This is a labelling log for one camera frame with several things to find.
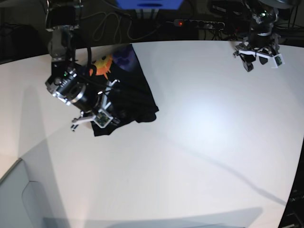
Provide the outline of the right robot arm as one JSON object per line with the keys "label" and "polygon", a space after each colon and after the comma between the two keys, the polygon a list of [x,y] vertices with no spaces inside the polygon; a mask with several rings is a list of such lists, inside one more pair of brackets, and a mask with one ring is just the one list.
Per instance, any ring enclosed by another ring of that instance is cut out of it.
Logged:
{"label": "right robot arm", "polygon": [[76,42],[84,41],[77,32],[82,6],[79,0],[47,1],[46,30],[52,37],[48,45],[51,75],[45,85],[53,97],[80,110],[80,116],[72,120],[72,131],[89,122],[101,129],[120,122],[110,111],[112,103],[108,97],[119,80],[105,83],[93,80],[97,68],[92,65],[90,46],[86,48],[87,64],[76,62]]}

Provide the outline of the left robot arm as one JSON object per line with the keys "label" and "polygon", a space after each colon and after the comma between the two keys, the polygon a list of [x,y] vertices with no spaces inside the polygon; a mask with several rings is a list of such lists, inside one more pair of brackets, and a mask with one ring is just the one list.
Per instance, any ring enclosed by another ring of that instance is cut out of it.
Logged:
{"label": "left robot arm", "polygon": [[271,63],[272,68],[283,65],[279,52],[279,35],[273,32],[279,18],[279,10],[290,9],[299,4],[297,0],[245,0],[251,20],[248,34],[235,46],[234,57],[240,57],[247,72],[254,69],[253,62],[259,59],[262,65]]}

